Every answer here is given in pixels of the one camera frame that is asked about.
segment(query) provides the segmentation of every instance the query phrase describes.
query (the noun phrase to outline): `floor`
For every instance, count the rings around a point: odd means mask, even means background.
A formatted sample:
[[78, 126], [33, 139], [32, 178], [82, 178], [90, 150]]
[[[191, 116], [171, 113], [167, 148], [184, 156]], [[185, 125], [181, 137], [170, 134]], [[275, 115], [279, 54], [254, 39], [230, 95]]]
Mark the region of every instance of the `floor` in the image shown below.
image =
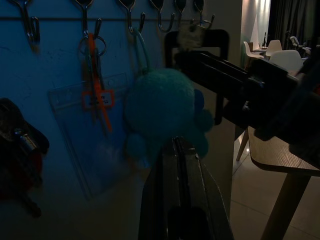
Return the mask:
[[[236, 162], [242, 136], [234, 142], [230, 224], [235, 240], [259, 240], [286, 174], [259, 169], [249, 143]], [[320, 177], [312, 177], [284, 240], [320, 240]]]

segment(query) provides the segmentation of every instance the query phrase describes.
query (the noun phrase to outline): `hook rack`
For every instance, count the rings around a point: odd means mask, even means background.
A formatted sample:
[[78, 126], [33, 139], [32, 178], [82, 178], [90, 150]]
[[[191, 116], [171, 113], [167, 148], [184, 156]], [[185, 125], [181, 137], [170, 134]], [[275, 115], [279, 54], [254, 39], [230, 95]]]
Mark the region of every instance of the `hook rack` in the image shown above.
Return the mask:
[[151, 5], [158, 11], [158, 27], [160, 31], [163, 33], [168, 33], [172, 29], [172, 26], [174, 24], [175, 14], [174, 13], [171, 14], [171, 19], [170, 19], [170, 24], [168, 29], [164, 29], [162, 26], [162, 16], [161, 16], [162, 8], [164, 7], [164, 0], [149, 0], [149, 1]]
[[174, 0], [175, 8], [179, 12], [179, 18], [178, 18], [178, 26], [180, 26], [181, 19], [182, 19], [182, 13], [185, 10], [185, 7], [187, 5], [187, 0]]
[[40, 26], [39, 26], [39, 19], [35, 16], [29, 17], [27, 5], [30, 0], [8, 0], [12, 4], [15, 4], [19, 7], [21, 18], [24, 25], [24, 30], [28, 41], [31, 45], [37, 45], [40, 43]]
[[[136, 0], [118, 0], [120, 2], [120, 4], [122, 6], [124, 6], [124, 8], [127, 11], [127, 20], [128, 20], [128, 28], [129, 28], [129, 32], [134, 35], [134, 28], [132, 27], [132, 9], [134, 8], [135, 4], [136, 4]], [[146, 14], [144, 12], [141, 13], [140, 15], [140, 25], [139, 25], [139, 29], [138, 31], [141, 33], [143, 28], [144, 28], [144, 24], [145, 24], [145, 19], [146, 19]]]
[[208, 27], [205, 27], [205, 29], [211, 29], [212, 24], [214, 23], [215, 20], [215, 15], [213, 14], [211, 17], [211, 21], [208, 20], [203, 20], [203, 11], [204, 11], [204, 0], [194, 0], [193, 1], [193, 7], [194, 9], [200, 13], [200, 26], [202, 26], [203, 23], [209, 24]]
[[[91, 4], [93, 3], [94, 0], [74, 0], [74, 1], [80, 6], [80, 8], [82, 10], [83, 38], [82, 38], [82, 40], [80, 41], [80, 44], [79, 44], [79, 45], [81, 45], [82, 42], [85, 39], [88, 39], [88, 36], [89, 36], [89, 32], [88, 32], [88, 9], [89, 9], [89, 7], [91, 6]], [[99, 56], [102, 56], [103, 54], [105, 54], [105, 52], [107, 50], [106, 41], [102, 37], [99, 36], [101, 25], [102, 25], [101, 18], [97, 18], [97, 20], [95, 21], [94, 38], [95, 39], [99, 39], [104, 44], [103, 51], [98, 53]]]

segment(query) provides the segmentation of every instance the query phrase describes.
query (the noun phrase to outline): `key ring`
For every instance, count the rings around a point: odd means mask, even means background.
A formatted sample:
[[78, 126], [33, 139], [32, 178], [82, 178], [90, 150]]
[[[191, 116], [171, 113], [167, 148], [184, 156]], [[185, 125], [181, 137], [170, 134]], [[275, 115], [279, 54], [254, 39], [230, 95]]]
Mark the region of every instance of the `key ring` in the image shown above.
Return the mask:
[[[83, 38], [81, 39], [81, 41], [80, 41], [80, 43], [79, 43], [78, 49], [79, 49], [80, 53], [82, 53], [83, 55], [86, 55], [86, 53], [81, 50], [81, 45], [82, 45], [82, 43], [84, 42], [84, 40], [87, 40], [87, 39], [89, 39], [89, 37], [88, 37], [88, 36], [85, 36], [85, 37], [83, 37]], [[103, 43], [103, 45], [104, 45], [103, 51], [101, 51], [101, 52], [98, 53], [98, 56], [102, 56], [102, 55], [105, 54], [106, 51], [107, 51], [107, 43], [106, 43], [106, 41], [105, 41], [101, 36], [95, 36], [95, 39], [99, 39], [99, 40]]]

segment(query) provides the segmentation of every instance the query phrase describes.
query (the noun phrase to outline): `wooden table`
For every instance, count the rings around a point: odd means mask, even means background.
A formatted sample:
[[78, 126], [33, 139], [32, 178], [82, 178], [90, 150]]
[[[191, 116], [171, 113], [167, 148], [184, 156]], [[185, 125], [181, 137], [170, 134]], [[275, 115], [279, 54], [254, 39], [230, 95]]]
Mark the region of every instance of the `wooden table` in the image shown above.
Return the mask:
[[287, 173], [261, 240], [282, 240], [311, 176], [320, 170], [289, 152], [289, 145], [277, 137], [262, 141], [249, 127], [252, 162], [260, 169]]

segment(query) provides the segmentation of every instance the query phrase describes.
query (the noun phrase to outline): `plush octopus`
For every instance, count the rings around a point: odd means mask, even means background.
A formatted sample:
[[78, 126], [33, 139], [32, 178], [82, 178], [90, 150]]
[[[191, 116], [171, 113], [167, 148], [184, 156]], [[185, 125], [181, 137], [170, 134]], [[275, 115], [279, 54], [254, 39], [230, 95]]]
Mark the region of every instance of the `plush octopus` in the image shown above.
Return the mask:
[[164, 68], [142, 75], [125, 101], [124, 117], [131, 128], [126, 152], [134, 159], [146, 157], [152, 165], [166, 141], [179, 136], [204, 157], [209, 149], [205, 133], [214, 125], [204, 105], [203, 94], [180, 71]]

